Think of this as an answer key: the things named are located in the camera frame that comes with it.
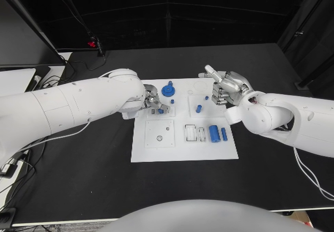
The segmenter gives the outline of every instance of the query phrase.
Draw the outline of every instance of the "white task board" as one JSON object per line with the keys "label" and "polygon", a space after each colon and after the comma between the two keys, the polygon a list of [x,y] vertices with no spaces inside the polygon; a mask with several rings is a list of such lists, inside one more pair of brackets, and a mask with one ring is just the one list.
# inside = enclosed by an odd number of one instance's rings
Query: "white task board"
{"label": "white task board", "polygon": [[[171,97],[161,94],[168,81],[172,81],[175,88]],[[225,107],[217,106],[210,100],[212,82],[211,78],[142,80],[143,84],[156,87],[159,101],[171,106],[171,111],[164,114],[152,114],[151,108],[139,111],[133,121],[130,162],[237,159],[231,130],[223,114]],[[201,105],[200,113],[195,113],[197,105]],[[197,141],[185,140],[185,125],[194,125],[187,126],[187,132],[191,133],[191,140],[195,136]],[[218,128],[217,143],[210,141],[211,125]],[[225,129],[227,141],[223,141],[221,128]]]}

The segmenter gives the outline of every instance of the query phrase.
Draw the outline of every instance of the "blue object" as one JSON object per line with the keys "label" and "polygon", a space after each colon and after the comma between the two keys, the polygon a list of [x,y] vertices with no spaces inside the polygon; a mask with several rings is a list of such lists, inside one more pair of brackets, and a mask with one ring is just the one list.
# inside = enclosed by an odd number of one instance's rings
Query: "blue object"
{"label": "blue object", "polygon": [[172,87],[172,82],[168,81],[168,85],[162,87],[161,93],[165,97],[171,97],[175,93],[175,88]]}
{"label": "blue object", "polygon": [[215,125],[208,126],[208,131],[210,131],[210,141],[212,143],[220,142],[220,136],[218,136],[217,126]]}
{"label": "blue object", "polygon": [[227,136],[225,136],[224,128],[221,128],[221,135],[223,135],[223,141],[227,141]]}
{"label": "blue object", "polygon": [[195,112],[198,113],[201,110],[201,105],[197,105],[197,109],[195,109]]}

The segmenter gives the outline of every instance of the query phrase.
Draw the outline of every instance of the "black table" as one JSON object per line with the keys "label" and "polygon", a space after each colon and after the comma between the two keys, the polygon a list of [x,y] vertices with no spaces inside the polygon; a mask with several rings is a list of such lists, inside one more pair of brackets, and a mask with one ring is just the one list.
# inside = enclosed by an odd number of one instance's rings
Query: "black table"
{"label": "black table", "polygon": [[[102,62],[94,52],[73,53],[70,60],[83,60],[90,67]],[[254,90],[310,96],[293,87],[299,77],[276,44],[109,51],[106,64],[94,71],[73,64],[74,80],[116,68],[132,69],[140,79],[195,78],[207,64],[241,74]],[[133,119],[122,120],[115,113],[77,135],[47,142],[37,174],[12,202],[14,225],[119,218],[146,206],[187,199],[224,200],[267,210],[334,207],[296,166],[292,148],[251,134],[241,123],[231,125],[238,154],[233,160],[130,163],[132,129]],[[334,192],[334,159],[303,151],[299,156]]]}

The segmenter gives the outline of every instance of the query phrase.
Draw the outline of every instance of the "black wall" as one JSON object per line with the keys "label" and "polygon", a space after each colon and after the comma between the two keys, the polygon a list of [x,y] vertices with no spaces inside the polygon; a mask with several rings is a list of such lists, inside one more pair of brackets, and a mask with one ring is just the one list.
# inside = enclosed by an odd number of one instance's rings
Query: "black wall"
{"label": "black wall", "polygon": [[[20,0],[56,48],[89,48],[61,0]],[[73,0],[106,50],[274,43],[302,0]]]}

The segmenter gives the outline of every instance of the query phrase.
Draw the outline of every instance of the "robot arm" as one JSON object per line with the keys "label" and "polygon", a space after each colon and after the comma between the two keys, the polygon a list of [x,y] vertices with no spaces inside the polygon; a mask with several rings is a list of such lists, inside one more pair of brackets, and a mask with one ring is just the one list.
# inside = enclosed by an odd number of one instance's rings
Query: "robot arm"
{"label": "robot arm", "polygon": [[[243,122],[247,130],[280,143],[318,155],[334,157],[334,101],[253,91],[243,76],[217,72],[207,65],[212,77],[211,100],[217,105],[234,105],[224,112],[228,124]],[[293,118],[290,130],[276,128]]]}
{"label": "robot arm", "polygon": [[117,69],[97,78],[0,98],[0,164],[34,140],[99,118],[138,116],[148,107],[168,111],[156,88]]}

